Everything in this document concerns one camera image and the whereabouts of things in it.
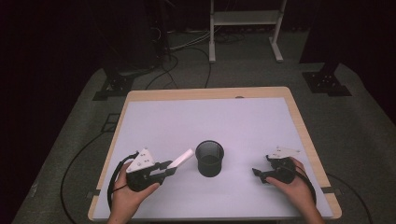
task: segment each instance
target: floor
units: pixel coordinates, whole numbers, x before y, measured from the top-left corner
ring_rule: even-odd
[[[278,45],[283,63],[277,63],[274,58],[268,32],[228,36],[238,41],[217,44],[217,61],[213,64],[208,63],[204,54],[208,51],[207,42],[200,43],[193,46],[195,49],[174,52],[178,61],[173,57],[172,61],[163,62],[166,70],[175,67],[169,72],[172,78],[167,74],[160,76],[163,70],[159,67],[137,77],[132,90],[288,87],[332,186],[338,192],[343,215],[326,222],[370,223],[354,193],[357,192],[374,223],[393,223],[396,219],[395,125],[364,89],[359,76],[342,64],[335,75],[351,96],[331,97],[309,90],[302,73],[318,71],[322,64],[299,64],[307,34],[281,33]],[[197,37],[197,34],[172,34],[171,46]],[[109,114],[120,113],[125,100],[125,97],[109,97],[105,101],[93,101],[105,80],[102,69],[92,74],[14,223],[71,223],[70,218],[75,223],[90,223],[87,214],[92,193],[113,135],[101,130]],[[282,220],[277,223],[303,222]]]

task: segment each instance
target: human hand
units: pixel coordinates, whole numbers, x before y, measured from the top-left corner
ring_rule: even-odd
[[[290,158],[296,165],[296,171],[307,177],[304,165],[293,157]],[[309,187],[299,176],[295,176],[294,180],[289,184],[285,184],[270,176],[265,178],[265,180],[286,194],[289,201],[300,211],[307,223],[324,223],[320,212],[316,208]]]
[[[126,181],[126,169],[130,162],[125,163],[120,169],[119,177],[114,183],[113,202],[111,214],[107,223],[126,223],[136,213],[139,205],[159,186],[159,183],[152,184],[146,189],[135,192],[128,188]]]

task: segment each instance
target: wire on floor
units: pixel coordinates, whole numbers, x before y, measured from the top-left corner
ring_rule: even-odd
[[[169,69],[169,70],[165,70],[163,73],[161,73],[161,74],[159,74],[158,76],[156,76],[154,79],[152,79],[151,81],[150,81],[150,83],[146,86],[146,88],[145,88],[145,90],[148,90],[149,89],[149,86],[155,81],[155,80],[157,80],[159,77],[162,77],[163,75],[165,75],[165,74],[168,74],[169,76],[170,76],[170,78],[172,79],[172,81],[173,82],[175,82],[174,80],[173,80],[173,78],[172,78],[172,76],[170,75],[170,71],[172,71],[174,68],[176,68],[176,66],[178,65],[178,58],[176,57],[176,56],[174,56],[174,55],[172,55],[172,54],[170,54],[170,56],[171,56],[171,58],[173,58],[173,59],[175,59],[175,64]]]
[[[75,162],[75,160],[78,158],[78,156],[91,144],[93,143],[96,139],[98,139],[99,137],[101,137],[104,133],[112,133],[110,132],[111,130],[114,130],[115,127],[110,127],[107,130],[102,130],[98,135],[96,135],[91,141],[89,141],[84,147],[82,147],[78,153],[76,154],[76,156],[73,158],[73,160],[70,161],[69,165],[66,168],[66,171],[64,172],[64,177],[62,178],[62,182],[61,182],[61,189],[60,189],[60,195],[61,195],[61,203],[62,203],[62,208],[64,210],[64,213],[66,214],[67,218],[73,223],[73,224],[77,224],[77,222],[72,218],[72,216],[70,215],[69,211],[66,208],[66,204],[64,202],[64,181],[67,177],[67,173],[69,172],[70,168],[72,167],[73,163]]]
[[[207,63],[208,63],[208,65],[209,65],[209,71],[208,71],[207,78],[206,78],[206,82],[205,82],[205,89],[206,89],[206,88],[207,88],[207,84],[208,84],[209,79],[210,79],[211,72],[212,72],[212,64],[211,64],[210,61],[209,61],[209,55],[207,55],[207,53],[206,53],[204,50],[198,49],[198,48],[182,48],[182,49],[173,50],[173,52],[177,52],[177,51],[181,51],[181,50],[186,50],[186,49],[198,50],[198,51],[202,52],[202,53],[205,55],[206,59],[207,59]]]
[[[235,9],[235,6],[236,6],[236,3],[237,3],[237,2],[238,2],[238,0],[235,0],[235,1],[233,2],[233,8],[232,8],[230,11],[233,11],[233,10]],[[231,0],[228,1],[227,6],[226,6],[226,8],[224,9],[224,11],[229,11],[228,8],[229,8],[229,6],[230,6],[230,3],[231,3]],[[221,29],[221,27],[222,27],[222,26],[218,26],[218,27],[215,29],[214,34],[217,33],[217,32],[219,31],[219,29]],[[200,42],[202,42],[202,41],[204,41],[204,40],[207,40],[209,37],[210,37],[210,32],[209,32],[209,31],[206,31],[206,33],[205,33],[204,35],[202,35],[202,36],[200,36],[200,37],[198,37],[198,38],[195,38],[195,39],[193,39],[192,41],[190,41],[190,42],[188,42],[188,43],[186,43],[186,44],[179,45],[179,46],[175,46],[175,47],[171,47],[171,48],[169,48],[169,49],[170,49],[170,50],[183,49],[183,48],[186,48],[186,47],[189,47],[189,46],[198,44],[198,43],[200,43]]]
[[[361,205],[363,205],[364,210],[366,211],[366,214],[367,214],[367,218],[369,219],[369,223],[373,224],[373,219],[372,219],[372,216],[370,214],[369,208],[367,207],[366,203],[364,202],[363,198],[359,195],[359,193],[355,189],[353,189],[352,186],[350,186],[346,181],[341,179],[340,177],[338,177],[336,175],[329,174],[329,173],[326,173],[326,175],[328,175],[328,176],[340,181],[345,186],[347,186],[350,190],[352,190],[352,192],[356,195],[356,197],[358,197],[359,201],[361,202]]]

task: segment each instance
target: table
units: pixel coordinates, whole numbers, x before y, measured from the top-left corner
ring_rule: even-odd
[[[216,25],[258,25],[274,24],[274,35],[269,37],[271,48],[278,63],[283,62],[282,54],[277,46],[277,37],[285,13],[287,0],[282,0],[279,10],[257,10],[257,11],[215,11],[214,0],[210,2],[210,41],[209,61],[216,61],[215,51],[215,26]]]
[[[122,124],[128,104],[130,102],[149,102],[149,101],[178,101],[178,100],[203,100],[203,99],[233,99],[235,97],[244,98],[283,98],[289,109],[292,122],[297,130],[297,133],[304,146],[306,156],[309,159],[309,163],[312,165],[314,175],[321,188],[329,188],[330,182],[323,170],[318,154],[315,151],[313,143],[309,137],[308,131],[304,126],[303,119],[299,113],[298,107],[295,104],[290,90],[286,87],[267,87],[267,88],[224,88],[224,89],[195,89],[195,90],[170,90],[170,91],[131,91],[125,101],[125,106],[122,109],[120,116],[120,124]],[[106,171],[113,155],[115,145],[117,143],[118,136],[120,134],[120,127],[118,125],[113,141],[110,146],[110,150],[107,154],[106,162],[98,182],[97,189],[103,189],[104,179]],[[332,210],[332,217],[328,218],[339,218],[342,215],[341,208],[336,200],[334,193],[324,194],[329,206]],[[89,211],[89,218],[93,217],[94,209],[97,205],[98,197],[95,196],[92,200],[92,206]]]

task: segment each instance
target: mesh cup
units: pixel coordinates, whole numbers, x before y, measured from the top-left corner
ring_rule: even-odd
[[[198,160],[198,171],[201,175],[213,177],[220,173],[224,149],[219,143],[212,140],[202,142],[195,149],[195,156]]]

